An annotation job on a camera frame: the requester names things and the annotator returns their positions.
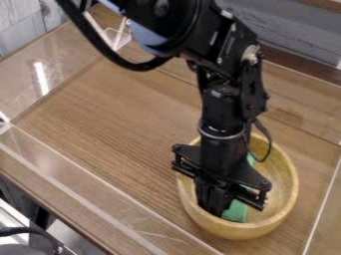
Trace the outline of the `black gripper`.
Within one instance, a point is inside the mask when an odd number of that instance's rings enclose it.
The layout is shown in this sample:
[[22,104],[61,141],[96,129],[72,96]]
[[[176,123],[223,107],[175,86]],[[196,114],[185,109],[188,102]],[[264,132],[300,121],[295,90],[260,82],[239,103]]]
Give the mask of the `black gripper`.
[[200,145],[175,144],[171,147],[172,169],[193,180],[196,204],[220,217],[234,200],[262,211],[270,180],[247,161],[247,138],[200,139]]

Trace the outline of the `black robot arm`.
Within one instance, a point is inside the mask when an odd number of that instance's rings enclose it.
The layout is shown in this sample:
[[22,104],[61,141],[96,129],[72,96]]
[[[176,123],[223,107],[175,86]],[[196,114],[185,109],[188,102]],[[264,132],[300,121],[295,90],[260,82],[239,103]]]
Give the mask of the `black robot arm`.
[[97,0],[131,20],[140,47],[180,57],[195,71],[200,144],[176,144],[172,169],[193,182],[198,206],[219,216],[238,200],[256,210],[271,182],[250,166],[250,133],[260,128],[268,93],[256,34],[214,0]]

